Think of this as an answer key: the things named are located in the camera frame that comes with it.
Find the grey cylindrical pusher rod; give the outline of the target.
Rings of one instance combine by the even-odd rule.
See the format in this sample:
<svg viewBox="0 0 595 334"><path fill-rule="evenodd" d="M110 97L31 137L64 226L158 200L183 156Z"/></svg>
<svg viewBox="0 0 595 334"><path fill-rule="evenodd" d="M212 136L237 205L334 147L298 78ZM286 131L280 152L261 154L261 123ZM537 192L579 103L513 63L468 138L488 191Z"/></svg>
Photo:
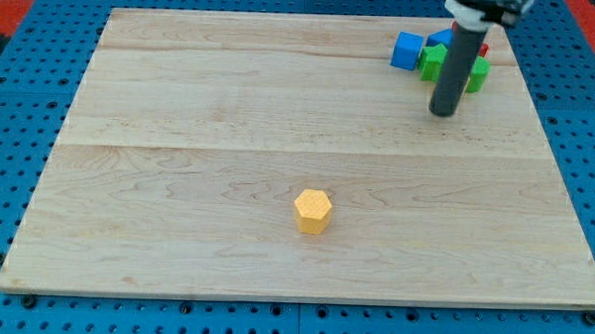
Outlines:
<svg viewBox="0 0 595 334"><path fill-rule="evenodd" d="M487 32L486 27L471 31L457 24L428 103L432 114L440 118L454 115Z"/></svg>

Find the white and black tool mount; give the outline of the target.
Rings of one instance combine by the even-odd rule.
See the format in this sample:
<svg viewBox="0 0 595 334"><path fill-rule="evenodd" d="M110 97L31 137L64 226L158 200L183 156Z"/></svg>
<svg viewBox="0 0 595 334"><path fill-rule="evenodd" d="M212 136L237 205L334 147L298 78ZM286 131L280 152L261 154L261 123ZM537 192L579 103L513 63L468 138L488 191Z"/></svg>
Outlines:
<svg viewBox="0 0 595 334"><path fill-rule="evenodd" d="M486 32L493 24L513 28L535 0L444 0L445 9L458 25L470 32Z"/></svg>

